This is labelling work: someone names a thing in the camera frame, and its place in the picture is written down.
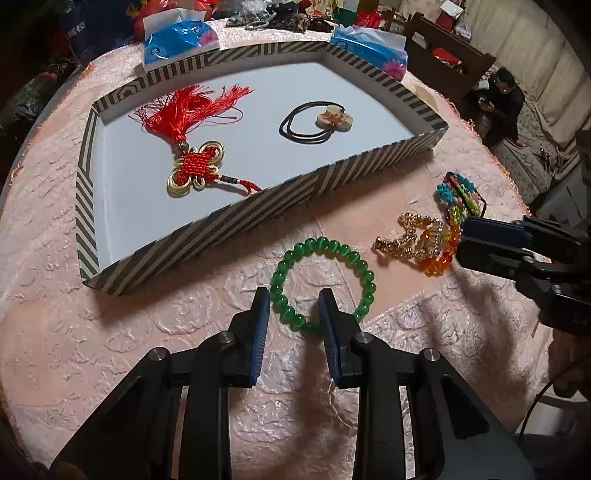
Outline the person's right hand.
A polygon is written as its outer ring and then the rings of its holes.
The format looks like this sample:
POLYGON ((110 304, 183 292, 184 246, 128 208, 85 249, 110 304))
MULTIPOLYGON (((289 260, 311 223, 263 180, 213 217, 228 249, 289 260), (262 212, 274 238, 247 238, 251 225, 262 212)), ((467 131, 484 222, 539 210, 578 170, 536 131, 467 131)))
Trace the person's right hand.
POLYGON ((548 373, 556 395, 571 398, 580 392, 590 400, 590 337, 552 331, 548 373))

